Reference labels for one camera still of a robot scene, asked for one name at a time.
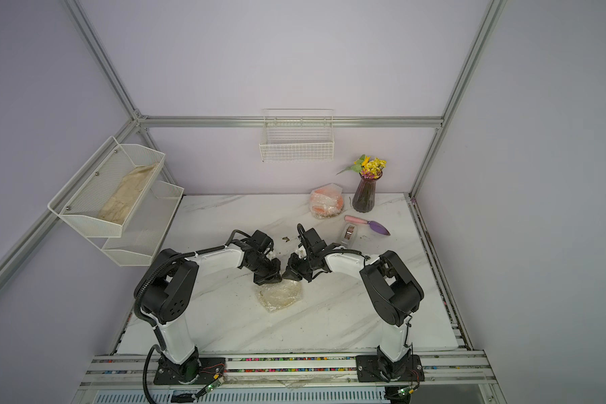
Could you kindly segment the aluminium front rail frame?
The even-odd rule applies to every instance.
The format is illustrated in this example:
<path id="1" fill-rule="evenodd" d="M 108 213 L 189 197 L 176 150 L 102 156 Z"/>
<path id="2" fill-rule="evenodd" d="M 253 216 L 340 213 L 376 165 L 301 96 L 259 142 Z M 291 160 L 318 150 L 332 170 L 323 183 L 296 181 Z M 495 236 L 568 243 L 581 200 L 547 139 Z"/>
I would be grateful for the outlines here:
<path id="1" fill-rule="evenodd" d="M 482 351 L 420 353 L 421 385 L 496 385 L 498 380 Z M 229 355 L 225 387 L 330 387 L 357 385 L 361 375 L 372 377 L 356 363 L 355 353 L 307 355 Z M 79 384 L 81 390 L 140 388 L 145 355 L 103 355 L 93 358 Z"/>

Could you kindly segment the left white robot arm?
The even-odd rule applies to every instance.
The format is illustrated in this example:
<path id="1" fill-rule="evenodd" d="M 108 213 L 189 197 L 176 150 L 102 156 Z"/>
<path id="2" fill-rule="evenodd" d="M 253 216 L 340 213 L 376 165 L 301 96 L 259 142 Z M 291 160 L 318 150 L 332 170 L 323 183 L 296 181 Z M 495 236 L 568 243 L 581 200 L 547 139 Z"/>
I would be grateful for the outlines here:
<path id="1" fill-rule="evenodd" d="M 158 373 L 180 384 L 210 375 L 200 361 L 185 312 L 199 274 L 222 269 L 247 269 L 257 285 L 282 281 L 274 240 L 266 233 L 232 231 L 223 245 L 195 252 L 165 248 L 153 259 L 134 291 L 134 315 L 149 324 L 160 353 Z"/>

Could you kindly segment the upper white mesh shelf bin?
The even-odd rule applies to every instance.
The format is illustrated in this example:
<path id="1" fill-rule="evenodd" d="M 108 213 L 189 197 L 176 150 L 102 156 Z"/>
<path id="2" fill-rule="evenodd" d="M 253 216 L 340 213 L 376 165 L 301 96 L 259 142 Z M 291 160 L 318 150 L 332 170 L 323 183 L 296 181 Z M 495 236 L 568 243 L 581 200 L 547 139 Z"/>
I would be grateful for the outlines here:
<path id="1" fill-rule="evenodd" d="M 104 204 L 125 175 L 139 166 L 157 163 L 157 169 L 134 204 L 123 225 L 98 218 Z M 139 144 L 109 138 L 47 205 L 56 215 L 86 238 L 121 237 L 165 163 L 165 154 Z"/>

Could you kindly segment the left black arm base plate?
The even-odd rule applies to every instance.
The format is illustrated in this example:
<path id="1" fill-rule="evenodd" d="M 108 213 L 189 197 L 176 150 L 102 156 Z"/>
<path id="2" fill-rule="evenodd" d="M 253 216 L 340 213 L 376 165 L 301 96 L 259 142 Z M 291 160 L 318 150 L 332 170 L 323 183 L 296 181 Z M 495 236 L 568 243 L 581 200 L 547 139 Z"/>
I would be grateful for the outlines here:
<path id="1" fill-rule="evenodd" d="M 154 376 L 154 385 L 209 385 L 215 375 L 222 375 L 226 368 L 226 359 L 222 357 L 198 358 L 175 365 L 161 357 L 158 371 Z"/>

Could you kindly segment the white mesh shelf bin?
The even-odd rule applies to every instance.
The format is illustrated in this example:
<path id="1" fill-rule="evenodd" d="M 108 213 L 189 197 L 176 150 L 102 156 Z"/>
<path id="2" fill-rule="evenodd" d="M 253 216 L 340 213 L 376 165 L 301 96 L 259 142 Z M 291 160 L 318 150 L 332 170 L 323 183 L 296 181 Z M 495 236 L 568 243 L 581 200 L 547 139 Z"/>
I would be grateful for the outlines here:
<path id="1" fill-rule="evenodd" d="M 139 166 L 157 163 L 157 169 L 134 204 L 123 225 L 98 218 L 104 204 L 125 175 Z M 121 237 L 165 163 L 165 154 L 139 144 L 109 138 L 47 205 L 56 215 L 86 238 Z"/>
<path id="2" fill-rule="evenodd" d="M 149 266 L 163 244 L 182 198 L 182 187 L 157 180 L 123 235 L 109 238 L 101 251 L 120 267 Z"/>

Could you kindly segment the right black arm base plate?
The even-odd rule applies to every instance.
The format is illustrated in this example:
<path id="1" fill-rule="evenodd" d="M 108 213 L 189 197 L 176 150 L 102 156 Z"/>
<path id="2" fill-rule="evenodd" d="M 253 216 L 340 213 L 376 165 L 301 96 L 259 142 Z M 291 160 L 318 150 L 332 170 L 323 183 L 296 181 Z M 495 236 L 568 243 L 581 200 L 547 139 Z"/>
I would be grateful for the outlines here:
<path id="1" fill-rule="evenodd" d="M 359 382 L 424 382 L 424 367 L 418 355 L 407 352 L 397 362 L 385 355 L 358 355 L 355 358 Z"/>

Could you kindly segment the yellow artificial flowers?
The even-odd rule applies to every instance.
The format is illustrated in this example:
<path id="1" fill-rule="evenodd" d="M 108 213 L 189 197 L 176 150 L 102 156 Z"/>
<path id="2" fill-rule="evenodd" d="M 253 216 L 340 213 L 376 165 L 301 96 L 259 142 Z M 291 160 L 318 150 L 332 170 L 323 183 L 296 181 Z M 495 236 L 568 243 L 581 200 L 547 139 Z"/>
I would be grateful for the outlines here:
<path id="1" fill-rule="evenodd" d="M 367 155 L 360 156 L 350 165 L 343 168 L 338 174 L 346 172 L 358 173 L 362 178 L 378 179 L 386 168 L 387 161 Z"/>

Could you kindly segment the beige cloth in bin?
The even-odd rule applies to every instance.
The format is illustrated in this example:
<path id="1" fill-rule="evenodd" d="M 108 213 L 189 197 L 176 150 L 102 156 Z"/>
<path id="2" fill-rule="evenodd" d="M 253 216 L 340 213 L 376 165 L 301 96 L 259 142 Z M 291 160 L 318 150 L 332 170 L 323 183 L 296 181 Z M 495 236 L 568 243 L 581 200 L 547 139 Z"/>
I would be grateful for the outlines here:
<path id="1" fill-rule="evenodd" d="M 158 164 L 139 166 L 123 177 L 120 185 L 100 210 L 100 220 L 123 225 Z"/>

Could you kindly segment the lower white mesh shelf bin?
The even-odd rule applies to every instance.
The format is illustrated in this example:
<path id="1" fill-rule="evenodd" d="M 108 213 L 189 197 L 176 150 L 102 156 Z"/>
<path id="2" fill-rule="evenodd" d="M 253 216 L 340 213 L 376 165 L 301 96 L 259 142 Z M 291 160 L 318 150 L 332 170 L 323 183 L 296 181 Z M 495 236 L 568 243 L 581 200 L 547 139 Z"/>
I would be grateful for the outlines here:
<path id="1" fill-rule="evenodd" d="M 157 180 L 123 235 L 109 238 L 101 251 L 120 267 L 149 266 L 163 244 L 182 198 L 182 187 Z"/>

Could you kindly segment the purple glass vase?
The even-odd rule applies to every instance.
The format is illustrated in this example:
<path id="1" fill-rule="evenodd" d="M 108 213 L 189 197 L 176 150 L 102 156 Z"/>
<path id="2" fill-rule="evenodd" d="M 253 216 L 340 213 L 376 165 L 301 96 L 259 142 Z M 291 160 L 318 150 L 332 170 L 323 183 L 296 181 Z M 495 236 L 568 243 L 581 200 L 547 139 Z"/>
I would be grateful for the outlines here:
<path id="1" fill-rule="evenodd" d="M 353 196 L 352 206 L 360 213 L 367 213 L 375 206 L 376 184 L 382 174 L 360 173 L 360 183 Z"/>

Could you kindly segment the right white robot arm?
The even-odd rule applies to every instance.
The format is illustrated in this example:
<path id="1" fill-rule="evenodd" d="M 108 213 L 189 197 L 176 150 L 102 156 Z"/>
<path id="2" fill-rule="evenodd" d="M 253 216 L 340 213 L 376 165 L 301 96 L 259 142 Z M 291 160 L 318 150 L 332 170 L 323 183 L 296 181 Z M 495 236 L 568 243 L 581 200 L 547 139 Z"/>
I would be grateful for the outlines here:
<path id="1" fill-rule="evenodd" d="M 299 248 L 282 277 L 311 282 L 320 274 L 360 279 L 376 314 L 385 323 L 375 355 L 360 355 L 360 381 L 424 380 L 420 359 L 408 341 L 410 320 L 424 299 L 424 289 L 396 252 L 370 256 L 337 243 L 327 244 L 315 229 L 297 226 Z"/>

